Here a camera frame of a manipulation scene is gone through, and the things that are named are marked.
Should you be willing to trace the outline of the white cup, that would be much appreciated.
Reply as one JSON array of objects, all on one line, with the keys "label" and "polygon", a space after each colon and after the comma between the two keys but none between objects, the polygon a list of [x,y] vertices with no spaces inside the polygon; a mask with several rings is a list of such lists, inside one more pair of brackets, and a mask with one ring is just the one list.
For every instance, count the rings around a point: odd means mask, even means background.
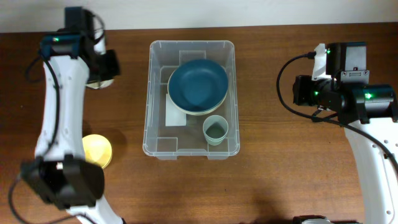
[{"label": "white cup", "polygon": [[[106,52],[106,41],[105,38],[101,39],[95,46],[94,46],[95,52],[100,55],[104,55]],[[112,85],[114,82],[113,79],[111,80],[100,80],[100,81],[95,81],[93,83],[87,83],[86,87],[91,88],[94,90],[99,90],[103,89],[106,87],[109,87]]]}]

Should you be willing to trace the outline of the yellow small bowl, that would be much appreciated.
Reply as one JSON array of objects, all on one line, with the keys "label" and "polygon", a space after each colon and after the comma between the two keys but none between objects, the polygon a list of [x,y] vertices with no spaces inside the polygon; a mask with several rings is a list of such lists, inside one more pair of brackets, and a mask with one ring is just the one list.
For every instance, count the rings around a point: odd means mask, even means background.
[{"label": "yellow small bowl", "polygon": [[82,139],[85,160],[105,169],[111,162],[113,150],[110,141],[102,135],[90,134]]}]

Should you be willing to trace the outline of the cream bowl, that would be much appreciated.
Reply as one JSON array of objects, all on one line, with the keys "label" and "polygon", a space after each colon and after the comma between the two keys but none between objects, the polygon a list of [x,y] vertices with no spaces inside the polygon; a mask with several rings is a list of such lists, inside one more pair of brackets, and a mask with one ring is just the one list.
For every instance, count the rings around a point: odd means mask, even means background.
[{"label": "cream bowl", "polygon": [[194,88],[168,88],[172,104],[186,114],[201,116],[218,109],[226,99],[228,91]]}]

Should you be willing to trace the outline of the blue bowl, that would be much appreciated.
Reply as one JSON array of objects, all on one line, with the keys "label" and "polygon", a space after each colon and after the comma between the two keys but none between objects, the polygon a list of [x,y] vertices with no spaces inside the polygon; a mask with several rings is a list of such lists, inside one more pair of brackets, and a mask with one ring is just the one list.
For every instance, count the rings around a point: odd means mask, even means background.
[{"label": "blue bowl", "polygon": [[189,90],[206,88],[228,91],[229,78],[225,69],[218,63],[207,59],[197,59],[179,66],[171,74],[168,88],[188,88]]}]

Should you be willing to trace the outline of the mint green cup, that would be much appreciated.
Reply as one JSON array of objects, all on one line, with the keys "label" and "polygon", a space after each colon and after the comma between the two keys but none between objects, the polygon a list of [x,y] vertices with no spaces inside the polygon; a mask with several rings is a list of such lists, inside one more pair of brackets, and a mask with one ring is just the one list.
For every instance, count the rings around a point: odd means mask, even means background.
[{"label": "mint green cup", "polygon": [[221,144],[228,130],[227,120],[220,115],[211,115],[203,122],[203,134],[207,143],[212,146]]}]

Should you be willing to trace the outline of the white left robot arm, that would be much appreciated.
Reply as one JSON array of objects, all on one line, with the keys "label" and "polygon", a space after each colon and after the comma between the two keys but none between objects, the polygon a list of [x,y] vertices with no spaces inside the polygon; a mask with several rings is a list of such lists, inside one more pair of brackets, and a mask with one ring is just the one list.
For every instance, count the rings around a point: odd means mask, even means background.
[{"label": "white left robot arm", "polygon": [[39,57],[45,72],[45,104],[35,158],[18,178],[45,202],[82,223],[124,223],[104,196],[102,167],[88,162],[82,141],[87,84],[119,75],[113,50],[101,29],[61,29],[47,34]]}]

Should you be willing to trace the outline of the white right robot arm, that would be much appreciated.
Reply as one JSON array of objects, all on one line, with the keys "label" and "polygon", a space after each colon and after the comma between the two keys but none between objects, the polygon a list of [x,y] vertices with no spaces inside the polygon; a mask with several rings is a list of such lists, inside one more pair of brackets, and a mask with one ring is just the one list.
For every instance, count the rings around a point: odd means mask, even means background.
[{"label": "white right robot arm", "polygon": [[397,223],[397,100],[389,85],[297,76],[294,104],[334,111],[352,148],[366,223]]}]

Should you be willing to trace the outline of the clear plastic storage bin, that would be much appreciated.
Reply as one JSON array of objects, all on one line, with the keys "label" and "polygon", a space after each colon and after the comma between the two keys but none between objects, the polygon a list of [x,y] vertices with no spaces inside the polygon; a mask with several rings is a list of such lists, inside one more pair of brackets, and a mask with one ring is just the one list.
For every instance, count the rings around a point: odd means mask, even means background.
[{"label": "clear plastic storage bin", "polygon": [[[229,125],[225,139],[217,146],[209,145],[203,134],[205,115],[186,114],[185,126],[165,125],[169,78],[179,66],[195,59],[215,61],[225,69],[229,78],[226,99],[212,112],[224,117]],[[163,160],[179,156],[227,159],[236,155],[240,150],[236,81],[234,45],[228,40],[156,40],[151,43],[143,151]]]}]

